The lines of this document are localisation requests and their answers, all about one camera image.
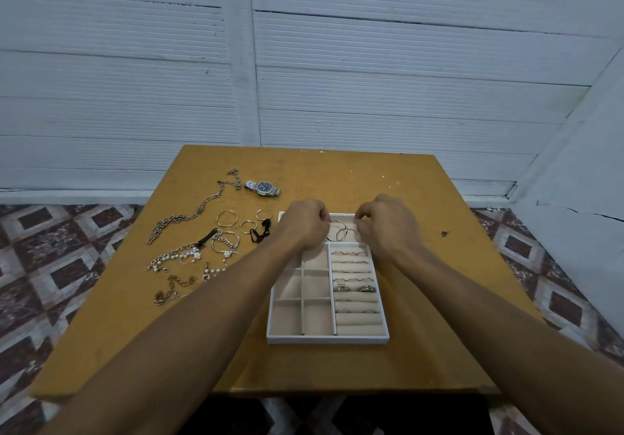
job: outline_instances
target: blue watch dial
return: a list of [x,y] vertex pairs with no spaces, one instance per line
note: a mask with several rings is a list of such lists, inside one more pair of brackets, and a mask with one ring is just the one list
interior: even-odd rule
[[256,186],[257,191],[258,192],[262,192],[263,194],[269,193],[272,188],[273,188],[273,186],[270,183],[268,183],[268,182],[260,182]]

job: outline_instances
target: person's left arm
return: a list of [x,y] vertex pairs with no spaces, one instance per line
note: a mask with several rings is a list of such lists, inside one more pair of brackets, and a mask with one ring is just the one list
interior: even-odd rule
[[293,202],[269,237],[137,335],[41,435],[175,433],[221,378],[286,264],[320,244],[329,221],[322,202]]

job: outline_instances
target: yellow tabletop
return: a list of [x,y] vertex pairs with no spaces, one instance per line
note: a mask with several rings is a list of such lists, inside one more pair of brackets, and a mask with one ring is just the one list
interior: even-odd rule
[[[169,225],[155,242],[146,243],[162,218],[194,213],[205,197],[218,190],[217,180],[231,179],[225,173],[232,168],[239,169],[243,184],[247,180],[272,182],[282,189],[280,197],[260,197],[227,186],[199,218]],[[48,400],[74,394],[138,332],[176,305],[154,305],[154,294],[166,289],[167,274],[145,272],[144,268],[161,253],[205,236],[216,226],[219,211],[236,211],[238,223],[242,223],[254,220],[258,209],[270,209],[277,220],[278,212],[286,210],[292,200],[315,197],[332,213],[354,213],[362,202],[380,192],[404,200],[420,221],[427,246],[455,269],[539,318],[432,155],[185,146],[37,376],[31,394]],[[239,234],[239,249],[243,253],[252,250],[255,245],[248,236]],[[173,264],[170,271],[183,279],[190,275],[199,278],[204,260],[219,267],[222,259],[208,247],[200,262]],[[496,392],[493,382],[422,293],[391,266],[379,261],[375,266],[390,332],[387,344],[269,345],[267,295],[215,392]]]

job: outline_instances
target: hand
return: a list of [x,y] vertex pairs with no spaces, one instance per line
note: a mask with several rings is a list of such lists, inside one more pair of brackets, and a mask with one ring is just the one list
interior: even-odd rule
[[373,253],[395,265],[414,252],[430,254],[421,238],[414,214],[399,197],[379,194],[355,213],[357,231]]
[[330,231],[330,221],[330,213],[320,200],[297,200],[282,215],[276,234],[294,243],[299,252],[318,246]]

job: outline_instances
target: person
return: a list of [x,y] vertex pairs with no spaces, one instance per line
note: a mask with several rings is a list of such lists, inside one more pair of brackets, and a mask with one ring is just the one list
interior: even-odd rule
[[[425,248],[400,198],[363,203],[355,223],[543,435],[624,432],[624,372],[615,363],[446,265]],[[293,202],[267,239],[152,322],[41,434],[176,433],[222,376],[286,264],[318,246],[329,224],[322,202]]]

